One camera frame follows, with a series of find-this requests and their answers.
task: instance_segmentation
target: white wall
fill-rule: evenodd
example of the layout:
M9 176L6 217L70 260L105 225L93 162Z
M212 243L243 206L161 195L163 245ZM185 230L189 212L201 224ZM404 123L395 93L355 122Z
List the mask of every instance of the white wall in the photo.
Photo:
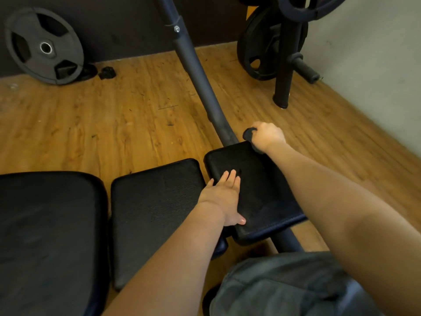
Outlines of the white wall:
M310 23L323 81L421 157L421 0L346 0Z

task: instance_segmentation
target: gray fabric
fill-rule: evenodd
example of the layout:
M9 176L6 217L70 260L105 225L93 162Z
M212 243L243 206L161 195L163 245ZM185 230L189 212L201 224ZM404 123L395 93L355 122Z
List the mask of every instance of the gray fabric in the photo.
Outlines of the gray fabric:
M329 252L248 259L224 278L211 316L380 316Z

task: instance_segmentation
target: black bench pad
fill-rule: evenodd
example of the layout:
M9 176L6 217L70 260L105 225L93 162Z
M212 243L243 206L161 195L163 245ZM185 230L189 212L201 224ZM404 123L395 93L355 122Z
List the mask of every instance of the black bench pad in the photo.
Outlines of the black bench pad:
M194 159L113 181L111 261L116 290L121 290L181 225L204 187L199 162ZM214 257L227 247L227 241L220 238Z
M266 154L242 142L205 155L209 177L218 181L232 169L241 177L238 212L245 225L231 228L235 241L251 244L306 219L282 172Z
M0 176L1 315L98 316L109 289L107 192L79 172Z

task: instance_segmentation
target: person's left arm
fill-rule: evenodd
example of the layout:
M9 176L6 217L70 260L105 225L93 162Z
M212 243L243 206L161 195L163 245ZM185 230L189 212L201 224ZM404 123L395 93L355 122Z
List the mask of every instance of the person's left arm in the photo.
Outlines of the person's left arm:
M224 226L245 224L237 212L240 179L225 172L202 191L185 221L124 287L103 316L193 316Z

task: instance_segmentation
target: person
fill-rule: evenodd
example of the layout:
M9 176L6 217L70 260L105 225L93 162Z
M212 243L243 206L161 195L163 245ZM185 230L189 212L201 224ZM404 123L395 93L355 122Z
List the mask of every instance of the person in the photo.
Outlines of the person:
M419 232L371 192L292 149L274 124L253 127L252 142L281 169L331 254L285 253L240 263L224 279L211 315L345 315L341 304L352 292L352 280L385 315L421 315ZM222 228L246 223L237 212L240 178L235 171L213 183L104 316L197 315ZM361 302L350 301L348 306ZM364 308L348 314L374 314Z

